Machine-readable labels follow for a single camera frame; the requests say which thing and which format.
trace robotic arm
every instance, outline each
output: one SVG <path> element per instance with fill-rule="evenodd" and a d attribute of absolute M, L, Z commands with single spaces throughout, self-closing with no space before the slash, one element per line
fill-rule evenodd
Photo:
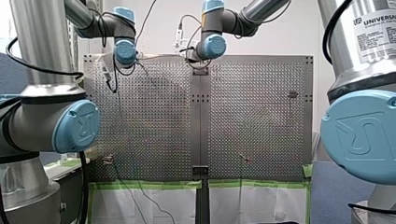
<path fill-rule="evenodd" d="M 239 13 L 236 13 L 225 9 L 224 0 L 205 0 L 201 42 L 194 50 L 187 49 L 187 58 L 194 62 L 217 59 L 226 50 L 223 33 L 254 36 L 264 21 L 289 1 L 254 0 Z"/>

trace pegboard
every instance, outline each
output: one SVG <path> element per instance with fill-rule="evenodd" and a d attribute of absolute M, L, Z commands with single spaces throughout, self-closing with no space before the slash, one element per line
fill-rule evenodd
<path fill-rule="evenodd" d="M 183 60 L 150 61 L 119 76 L 112 93 L 94 57 L 85 62 L 85 88 L 99 106 L 101 127 L 93 147 L 114 155 L 125 179 L 191 179 L 191 69 Z M 117 178 L 111 165 L 92 163 L 93 180 Z"/>
<path fill-rule="evenodd" d="M 209 178 L 304 177 L 302 165 L 311 161 L 312 65 L 311 57 L 271 56 L 213 64 Z"/>
<path fill-rule="evenodd" d="M 207 166 L 209 178 L 304 178 L 312 57 L 224 56 L 200 76 L 182 58 L 147 60 L 146 71 L 119 76 L 119 94 L 107 88 L 96 57 L 84 66 L 102 117 L 94 181 L 117 178 L 101 160 L 110 154 L 125 179 L 193 179 L 196 165 Z"/>

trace silver robot arm segment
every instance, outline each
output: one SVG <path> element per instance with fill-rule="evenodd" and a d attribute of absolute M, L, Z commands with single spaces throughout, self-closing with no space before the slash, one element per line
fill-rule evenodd
<path fill-rule="evenodd" d="M 99 114 L 97 106 L 84 99 L 85 91 L 76 77 L 61 74 L 74 70 L 64 21 L 67 17 L 73 22 L 82 37 L 115 37 L 114 57 L 125 68 L 135 62 L 134 13 L 116 7 L 112 13 L 95 15 L 78 0 L 10 3 L 22 58 L 52 72 L 29 69 L 21 101 L 0 108 L 6 115 L 0 119 L 1 145 L 13 148 L 2 150 L 0 157 L 39 151 L 80 152 L 94 141 Z"/>
<path fill-rule="evenodd" d="M 290 0 L 254 0 L 239 13 L 225 9 L 223 0 L 205 0 L 201 42 L 188 50 L 191 61 L 216 59 L 224 54 L 226 42 L 222 33 L 254 36 L 259 27 Z"/>

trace black cable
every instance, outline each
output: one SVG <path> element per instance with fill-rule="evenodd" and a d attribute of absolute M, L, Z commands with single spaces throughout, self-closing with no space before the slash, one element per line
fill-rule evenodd
<path fill-rule="evenodd" d="M 114 68 L 115 68 L 115 69 L 114 69 L 115 72 L 116 72 L 116 71 L 119 72 L 120 75 L 122 75 L 122 76 L 124 76 L 124 77 L 130 76 L 131 74 L 134 73 L 134 70 L 136 69 L 136 63 L 134 63 L 134 65 L 132 65 L 132 71 L 131 71 L 131 72 L 129 72 L 129 73 L 124 73 L 124 72 L 122 72 L 122 71 L 119 69 L 119 67 L 117 66 L 117 62 L 116 62 L 116 58 L 115 58 L 114 54 L 113 54 L 113 66 L 114 66 Z"/>
<path fill-rule="evenodd" d="M 82 170 L 82 209 L 81 209 L 81 220 L 79 224 L 85 224 L 88 215 L 88 199 L 89 199 L 89 180 L 88 180 L 88 167 L 87 159 L 83 151 L 79 152 L 79 158 L 81 160 Z"/>
<path fill-rule="evenodd" d="M 157 0 L 154 0 L 151 4 L 151 7 L 148 10 L 148 14 L 146 15 L 146 18 L 144 19 L 143 24 L 142 24 L 142 29 L 140 29 L 140 33 L 136 38 L 136 45 L 137 45 L 137 42 L 139 41 L 140 36 L 143 34 L 143 30 L 145 29 L 146 22 L 149 19 L 149 14 L 151 13 L 152 9 L 154 8 L 154 5 L 156 2 L 157 2 Z"/>
<path fill-rule="evenodd" d="M 35 65 L 29 64 L 28 62 L 26 62 L 23 59 L 19 59 L 17 57 L 15 57 L 12 53 L 12 46 L 18 41 L 18 38 L 15 37 L 6 47 L 6 53 L 7 56 L 12 59 L 13 61 L 15 61 L 16 63 L 19 63 L 25 67 L 28 67 L 30 69 L 39 71 L 39 72 L 43 72 L 43 73 L 50 73 L 50 74 L 54 74 L 54 75 L 59 75 L 59 76 L 70 76 L 70 77 L 76 77 L 76 79 L 79 79 L 81 77 L 84 76 L 83 73 L 81 72 L 61 72 L 61 71 L 55 71 L 55 70 L 50 70 L 50 69 L 46 69 L 46 68 L 40 68 L 37 67 Z"/>
<path fill-rule="evenodd" d="M 151 199 L 151 198 L 146 194 L 146 192 L 143 190 L 142 185 L 140 184 L 140 181 L 137 181 L 137 184 L 139 185 L 140 190 L 142 190 L 143 195 L 144 195 L 149 201 L 151 201 L 152 203 L 154 203 L 154 204 L 157 206 L 158 210 L 160 210 L 160 212 L 165 213 L 165 214 L 167 214 L 170 218 L 172 218 L 172 223 L 173 223 L 173 224 L 176 224 L 175 218 L 172 216 L 172 214 L 171 214 L 170 212 L 168 212 L 168 211 L 165 211 L 165 210 L 161 209 L 160 205 L 159 205 L 157 202 L 155 202 L 153 199 Z"/>
<path fill-rule="evenodd" d="M 113 168 L 114 168 L 114 171 L 116 172 L 117 179 L 118 179 L 118 180 L 121 182 L 121 184 L 131 193 L 132 200 L 134 201 L 134 205 L 136 205 L 137 211 L 139 212 L 140 216 L 142 217 L 143 222 L 144 222 L 145 224 L 148 224 L 147 221 L 146 221 L 146 219 L 145 219 L 145 217 L 143 216 L 142 209 L 140 208 L 139 204 L 138 204 L 137 201 L 136 201 L 136 198 L 134 197 L 134 193 L 128 188 L 128 186 L 125 184 L 125 182 L 121 179 L 119 169 L 118 169 L 118 167 L 117 167 L 117 165 L 116 165 L 116 163 L 115 163 L 114 161 L 113 161 Z"/>
<path fill-rule="evenodd" d="M 212 63 L 212 60 L 209 60 L 209 62 L 208 62 L 205 66 L 203 66 L 203 67 L 195 67 L 195 66 L 193 66 L 193 65 L 191 64 L 190 60 L 189 60 L 188 57 L 187 57 L 187 56 L 188 56 L 187 53 L 188 53 L 189 50 L 190 50 L 191 41 L 192 41 L 192 39 L 195 37 L 195 35 L 198 33 L 198 31 L 199 31 L 201 28 L 202 28 L 202 26 L 199 26 L 199 27 L 195 30 L 195 32 L 192 34 L 192 36 L 191 36 L 191 38 L 190 38 L 190 40 L 189 40 L 189 43 L 187 44 L 187 47 L 186 47 L 186 61 L 187 61 L 187 63 L 189 64 L 189 66 L 190 66 L 191 68 L 195 69 L 195 70 L 204 70 L 204 69 L 206 69 L 206 68 Z"/>
<path fill-rule="evenodd" d="M 279 15 L 275 16 L 275 17 L 272 18 L 271 20 L 264 21 L 262 24 L 264 24 L 264 23 L 269 23 L 269 22 L 272 22 L 272 21 L 276 21 L 277 19 L 279 19 L 283 14 L 285 14 L 285 12 L 288 10 L 288 8 L 290 7 L 290 5 L 291 5 L 291 0 L 289 0 L 288 4 L 286 5 L 286 7 L 283 9 L 283 11 L 282 11 Z"/>
<path fill-rule="evenodd" d="M 105 48 L 107 46 L 107 31 L 108 31 L 108 26 L 107 22 L 105 22 L 105 19 L 103 18 L 102 14 L 92 8 L 90 8 L 90 11 L 96 13 L 99 17 L 99 22 L 98 22 L 98 29 L 99 33 L 102 36 L 102 46 Z"/>
<path fill-rule="evenodd" d="M 366 207 L 366 206 L 359 205 L 359 204 L 354 204 L 354 203 L 349 203 L 347 206 L 352 208 L 352 209 L 353 208 L 359 208 L 361 210 L 374 212 L 374 213 L 379 213 L 379 214 L 396 215 L 396 211 L 395 210 L 384 210 L 384 209 L 379 209 L 379 208 Z"/>
<path fill-rule="evenodd" d="M 330 56 L 328 45 L 330 44 L 330 39 L 332 37 L 332 31 L 334 30 L 335 25 L 340 20 L 343 13 L 347 10 L 350 3 L 352 3 L 352 0 L 346 0 L 339 8 L 337 8 L 337 10 L 335 10 L 334 14 L 332 15 L 332 18 L 330 19 L 329 23 L 326 26 L 326 30 L 324 32 L 323 41 L 322 41 L 322 50 L 323 50 L 324 57 L 330 64 L 332 64 L 332 57 Z"/>
<path fill-rule="evenodd" d="M 180 19 L 180 23 L 179 23 L 179 24 L 182 24 L 182 23 L 183 23 L 183 20 L 184 20 L 185 18 L 187 18 L 187 17 L 194 19 L 194 20 L 197 21 L 200 25 L 202 24 L 196 17 L 194 17 L 194 16 L 192 16 L 192 15 L 190 15 L 190 14 L 186 14 L 186 15 L 182 16 L 181 19 Z"/>

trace metal bracket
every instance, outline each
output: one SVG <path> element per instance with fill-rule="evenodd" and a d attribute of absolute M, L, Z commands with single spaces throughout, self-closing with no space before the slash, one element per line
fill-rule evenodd
<path fill-rule="evenodd" d="M 193 69 L 192 70 L 193 76 L 209 76 L 209 68 L 205 69 Z"/>
<path fill-rule="evenodd" d="M 193 166 L 192 174 L 193 175 L 208 175 L 209 167 L 208 166 Z"/>

